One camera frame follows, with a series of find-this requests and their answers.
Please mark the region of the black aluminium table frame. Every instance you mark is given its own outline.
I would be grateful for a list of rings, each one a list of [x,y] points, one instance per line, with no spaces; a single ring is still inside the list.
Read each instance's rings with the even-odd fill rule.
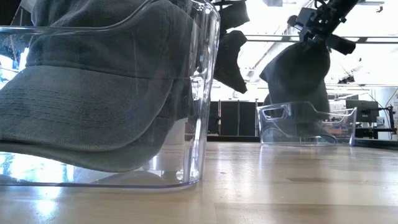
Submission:
[[[260,142],[260,137],[255,136],[210,136],[207,135],[209,142]],[[380,139],[355,139],[353,146],[367,147],[374,149],[387,149],[398,151],[398,141],[387,141]]]

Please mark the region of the black monitor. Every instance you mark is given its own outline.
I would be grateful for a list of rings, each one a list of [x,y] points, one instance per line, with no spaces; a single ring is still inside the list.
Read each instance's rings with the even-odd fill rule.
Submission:
[[[379,105],[376,101],[346,100],[346,108],[357,108],[356,121],[360,123],[376,123],[379,116]]]

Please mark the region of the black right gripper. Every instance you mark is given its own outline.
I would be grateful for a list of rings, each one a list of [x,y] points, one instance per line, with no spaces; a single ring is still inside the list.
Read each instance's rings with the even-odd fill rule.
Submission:
[[[301,42],[323,43],[343,55],[352,54],[356,48],[353,41],[333,34],[346,22],[346,16],[354,6],[319,6],[317,9],[301,8],[299,14],[290,16],[287,23],[298,29]]]

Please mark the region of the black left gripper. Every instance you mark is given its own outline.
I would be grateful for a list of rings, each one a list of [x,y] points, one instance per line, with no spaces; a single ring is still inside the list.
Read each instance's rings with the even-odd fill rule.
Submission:
[[[221,0],[214,5],[220,7],[218,12],[221,17],[220,28],[223,31],[250,21],[246,0]],[[238,55],[246,42],[247,38],[239,30],[233,30],[223,36],[219,42],[214,70],[215,80],[239,93],[248,90],[238,66]]]

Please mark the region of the clear plastic bin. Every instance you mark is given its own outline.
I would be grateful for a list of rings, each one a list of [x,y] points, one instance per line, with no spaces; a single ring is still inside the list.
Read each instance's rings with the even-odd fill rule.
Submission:
[[[169,0],[193,19],[188,64],[193,116],[187,118],[169,144],[142,167],[127,172],[85,169],[43,157],[0,151],[0,185],[184,188],[203,175],[210,90],[218,48],[220,16],[208,0]],[[127,27],[122,20],[106,27],[0,26],[0,89],[26,66],[36,35],[110,34]]]
[[[356,108],[332,111],[329,113],[329,117],[322,122],[322,126],[324,127],[324,129],[336,138],[337,143],[334,145],[324,144],[321,141],[318,141],[318,144],[310,144],[305,146],[296,145],[296,144],[294,145],[275,144],[275,145],[298,146],[298,147],[352,146],[354,144],[354,137],[355,137],[356,112],[357,112]]]

